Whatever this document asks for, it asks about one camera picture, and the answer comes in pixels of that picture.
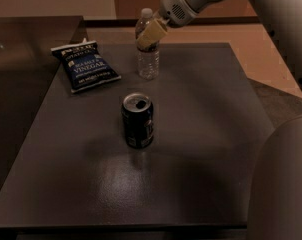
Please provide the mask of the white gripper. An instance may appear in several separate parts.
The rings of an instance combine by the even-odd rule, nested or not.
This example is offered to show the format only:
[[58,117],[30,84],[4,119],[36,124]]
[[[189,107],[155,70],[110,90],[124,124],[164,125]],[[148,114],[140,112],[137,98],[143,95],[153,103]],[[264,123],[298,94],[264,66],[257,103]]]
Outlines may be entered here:
[[158,14],[138,36],[139,49],[149,49],[168,34],[167,23],[171,27],[182,27],[194,20],[207,6],[220,0],[161,0]]

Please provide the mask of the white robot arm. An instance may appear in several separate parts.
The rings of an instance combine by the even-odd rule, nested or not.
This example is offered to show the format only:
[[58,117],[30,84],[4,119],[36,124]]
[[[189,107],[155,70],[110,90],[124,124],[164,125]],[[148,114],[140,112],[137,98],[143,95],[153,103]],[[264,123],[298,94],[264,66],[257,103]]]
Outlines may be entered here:
[[[168,26],[189,24],[222,0],[161,0],[137,44],[161,40]],[[302,92],[302,0],[248,0]],[[302,240],[302,112],[286,117],[263,145],[254,166],[246,240]]]

